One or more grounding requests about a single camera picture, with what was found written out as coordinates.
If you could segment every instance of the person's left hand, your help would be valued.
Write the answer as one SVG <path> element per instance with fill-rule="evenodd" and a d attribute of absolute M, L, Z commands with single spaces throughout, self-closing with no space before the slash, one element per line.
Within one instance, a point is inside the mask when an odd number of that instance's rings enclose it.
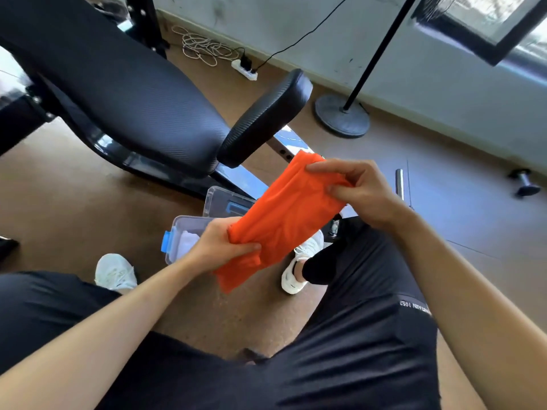
<path fill-rule="evenodd" d="M 239 217 L 211 221 L 197 243 L 179 261 L 190 262 L 200 273 L 210 272 L 228 263 L 234 257 L 260 250 L 259 243 L 232 244 L 228 227 Z"/>

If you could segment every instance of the floor lamp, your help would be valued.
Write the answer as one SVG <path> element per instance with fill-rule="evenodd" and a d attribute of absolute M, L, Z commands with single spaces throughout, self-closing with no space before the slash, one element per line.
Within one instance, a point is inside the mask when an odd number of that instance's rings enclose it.
<path fill-rule="evenodd" d="M 363 88 L 366 80 L 369 78 L 379 58 L 386 51 L 386 47 L 393 39 L 393 36 L 399 29 L 401 23 L 407 16 L 416 0 L 406 0 L 401 7 L 397 17 L 389 27 L 386 35 L 374 53 L 373 58 L 366 67 L 357 86 L 351 92 L 350 97 L 344 98 L 340 95 L 323 95 L 315 101 L 313 107 L 315 115 L 332 133 L 342 138 L 360 138 L 366 134 L 370 127 L 370 118 L 368 112 L 360 103 L 353 103 L 355 98 Z"/>

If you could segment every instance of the weight bench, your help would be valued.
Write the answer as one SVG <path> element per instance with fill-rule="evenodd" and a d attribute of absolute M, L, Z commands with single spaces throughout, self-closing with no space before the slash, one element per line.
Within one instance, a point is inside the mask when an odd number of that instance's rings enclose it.
<path fill-rule="evenodd" d="M 311 95 L 300 69 L 230 128 L 166 60 L 152 0 L 127 3 L 116 24 L 85 0 L 0 0 L 0 46 L 30 80 L 0 109 L 3 136 L 61 117 L 110 163 L 202 198 L 213 185 L 259 198 L 267 186 L 241 164 L 264 143 L 286 161 L 311 151 L 287 126 Z"/>

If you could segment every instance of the orange shirt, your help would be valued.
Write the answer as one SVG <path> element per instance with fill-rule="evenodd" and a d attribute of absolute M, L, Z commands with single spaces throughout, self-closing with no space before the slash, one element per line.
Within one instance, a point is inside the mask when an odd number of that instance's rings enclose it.
<path fill-rule="evenodd" d="M 309 239 L 345 205 L 326 193 L 328 185 L 352 185 L 341 174 L 309 173 L 308 164 L 322 161 L 315 153 L 300 151 L 279 178 L 250 210 L 230 226 L 232 243 L 258 242 L 260 251 L 232 259 L 215 274 L 229 293 L 257 270 L 280 262 Z"/>

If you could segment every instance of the power strip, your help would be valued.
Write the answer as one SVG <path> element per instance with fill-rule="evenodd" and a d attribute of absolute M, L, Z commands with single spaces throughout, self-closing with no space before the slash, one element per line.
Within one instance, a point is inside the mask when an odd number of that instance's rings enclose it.
<path fill-rule="evenodd" d="M 258 77 L 258 72 L 251 73 L 249 70 L 245 70 L 244 68 L 242 68 L 241 60 L 239 59 L 232 61 L 232 67 L 249 80 L 256 80 L 256 78 Z"/>

